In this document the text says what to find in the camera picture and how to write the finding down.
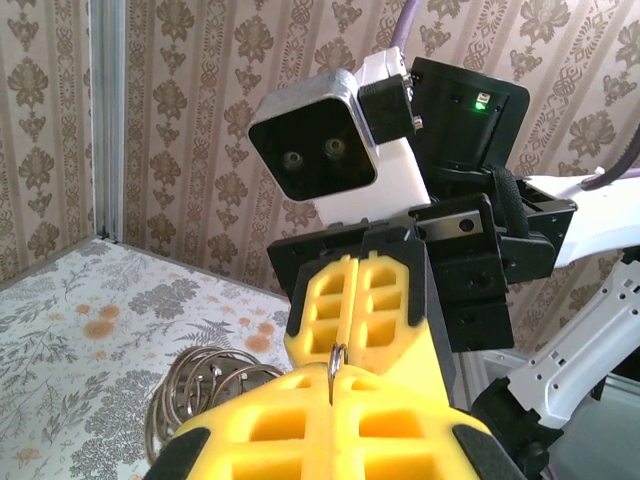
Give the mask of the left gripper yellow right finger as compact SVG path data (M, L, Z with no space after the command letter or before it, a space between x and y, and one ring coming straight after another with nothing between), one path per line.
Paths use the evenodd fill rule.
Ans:
M332 479L521 479L489 429L447 402L345 366L334 381Z

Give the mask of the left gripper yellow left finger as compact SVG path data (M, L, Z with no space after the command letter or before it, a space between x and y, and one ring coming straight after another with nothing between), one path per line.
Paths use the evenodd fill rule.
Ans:
M332 478L325 372L291 372L187 420L145 477Z

